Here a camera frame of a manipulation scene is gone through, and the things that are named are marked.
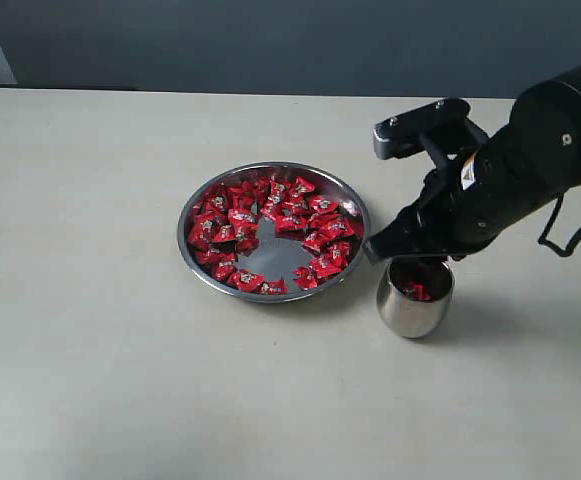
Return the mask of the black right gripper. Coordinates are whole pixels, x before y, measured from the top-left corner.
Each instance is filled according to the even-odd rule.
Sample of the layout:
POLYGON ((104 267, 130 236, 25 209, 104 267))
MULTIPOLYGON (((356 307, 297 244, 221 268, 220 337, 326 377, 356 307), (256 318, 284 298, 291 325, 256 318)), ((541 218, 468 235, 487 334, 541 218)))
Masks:
POLYGON ((505 147, 483 144, 450 152, 433 144, 426 151, 435 168, 419 198, 363 241, 372 264, 465 257, 486 248, 503 230, 505 147))

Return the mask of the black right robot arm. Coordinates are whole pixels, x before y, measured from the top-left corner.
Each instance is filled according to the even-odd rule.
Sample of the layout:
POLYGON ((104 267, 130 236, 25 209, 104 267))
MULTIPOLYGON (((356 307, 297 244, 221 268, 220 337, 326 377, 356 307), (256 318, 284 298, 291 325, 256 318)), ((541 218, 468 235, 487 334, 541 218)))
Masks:
POLYGON ((381 160, 425 152, 434 167, 419 197, 363 249, 392 258, 461 260, 549 202, 581 185, 581 66, 524 91, 493 136, 472 122, 469 104, 446 98, 375 125, 381 160))

